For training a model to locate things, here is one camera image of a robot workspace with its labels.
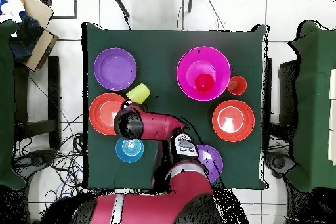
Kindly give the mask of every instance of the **floor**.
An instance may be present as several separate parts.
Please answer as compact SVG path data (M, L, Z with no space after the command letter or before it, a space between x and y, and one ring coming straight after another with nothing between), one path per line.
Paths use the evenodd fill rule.
M133 30L176 30L181 0L122 0L131 18ZM303 20L317 20L332 29L336 26L336 0L211 0L225 30L248 31L256 24L270 26L268 35L268 58L273 59L272 68L272 121L278 121L279 65L296 58L287 44L295 38L297 26ZM73 16L74 0L53 0L55 16ZM216 30L216 16L208 0L194 0L192 12L186 12L188 0L184 0L184 30ZM77 0L77 19L53 19L48 30L60 37L51 56L60 57L62 128L82 114L82 52L81 23L94 22L111 30L128 30L122 12L114 0ZM182 13L178 30L182 29ZM47 92L47 69L30 72L31 78ZM30 81L28 91L28 112L30 121L47 119L47 98ZM83 118L72 124L72 131L82 131ZM69 136L70 129L62 132ZM33 138L29 150L48 148L46 135ZM62 150L70 150L65 144ZM264 191L234 190L251 224L284 224L287 210L287 193L284 182L273 178L265 168L264 178L269 187ZM29 202L32 219L41 217L41 212L54 201L53 194L45 194L60 186L60 178L53 169L40 171L30 186Z

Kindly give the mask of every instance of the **dark green tablecloth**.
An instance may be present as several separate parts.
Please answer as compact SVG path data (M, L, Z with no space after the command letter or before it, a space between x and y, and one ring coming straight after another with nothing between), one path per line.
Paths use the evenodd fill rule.
M328 160L330 70L336 68L336 31L307 21L291 44L301 58L295 83L298 125L293 140L299 165L287 176L302 192L314 187L336 188L336 166Z
M12 20L0 23L0 185L12 189L26 186L12 170L15 126L14 58L9 38L20 26Z
M197 129L205 144L221 154L222 180L228 188L263 189L259 179L261 151L261 87L263 80L263 39L266 26L254 32L180 32L180 31L110 31L87 24L88 107L102 93L108 92L97 82L93 71L96 57L110 47L129 51L136 60L136 80L126 92L144 83L151 95L145 104L151 112L185 117ZM179 88L176 68L182 55L193 47L210 46L227 57L232 75L247 80L241 96L224 92L213 101L200 102L187 97ZM255 128L245 140L229 143L216 136L211 126L214 109L227 99L246 102L255 115ZM88 120L88 187L151 188L154 157L158 143L144 141L143 157L133 163L122 162L116 155L116 136L96 132ZM191 136L199 143L192 131Z

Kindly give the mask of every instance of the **magenta bowl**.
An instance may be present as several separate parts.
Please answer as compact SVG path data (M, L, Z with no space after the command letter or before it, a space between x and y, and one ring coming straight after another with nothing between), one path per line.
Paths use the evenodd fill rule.
M210 75L214 80L211 90L203 93L196 89L199 75ZM227 58L219 50L200 46L190 49L177 66L177 82L183 93L197 101L210 101L220 96L228 87L231 71Z

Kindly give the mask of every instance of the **yellow cup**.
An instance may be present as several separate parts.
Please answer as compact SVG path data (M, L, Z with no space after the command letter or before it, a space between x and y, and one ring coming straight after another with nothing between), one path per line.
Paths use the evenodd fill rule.
M150 95L150 90L144 84L137 85L126 96L133 102L142 104Z

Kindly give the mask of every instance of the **purple plate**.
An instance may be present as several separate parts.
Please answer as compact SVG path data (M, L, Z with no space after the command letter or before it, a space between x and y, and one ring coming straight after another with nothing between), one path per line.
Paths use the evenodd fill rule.
M94 62L94 75L101 86L120 91L128 88L137 74L135 59L122 48L102 51Z
M221 155L215 148L208 145L198 145L196 148L199 152L199 161L209 170L208 178L210 183L214 183L223 171L223 160Z

